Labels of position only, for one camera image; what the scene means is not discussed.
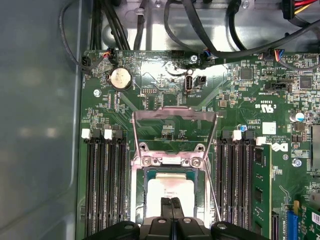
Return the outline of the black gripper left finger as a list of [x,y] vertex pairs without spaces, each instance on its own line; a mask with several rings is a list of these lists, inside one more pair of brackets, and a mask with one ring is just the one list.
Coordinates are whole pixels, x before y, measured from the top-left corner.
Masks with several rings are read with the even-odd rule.
[[173,234],[174,209],[177,199],[162,197],[161,214],[150,217],[139,226],[132,221],[121,221],[97,233],[87,236],[86,240],[170,240]]

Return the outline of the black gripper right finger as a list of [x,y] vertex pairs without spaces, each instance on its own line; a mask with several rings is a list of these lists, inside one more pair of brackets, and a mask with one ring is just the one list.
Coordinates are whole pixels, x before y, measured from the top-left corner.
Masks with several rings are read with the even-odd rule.
[[262,235],[226,221],[219,221],[210,228],[200,224],[196,218],[185,217],[180,199],[171,199],[172,216],[179,240],[261,240]]

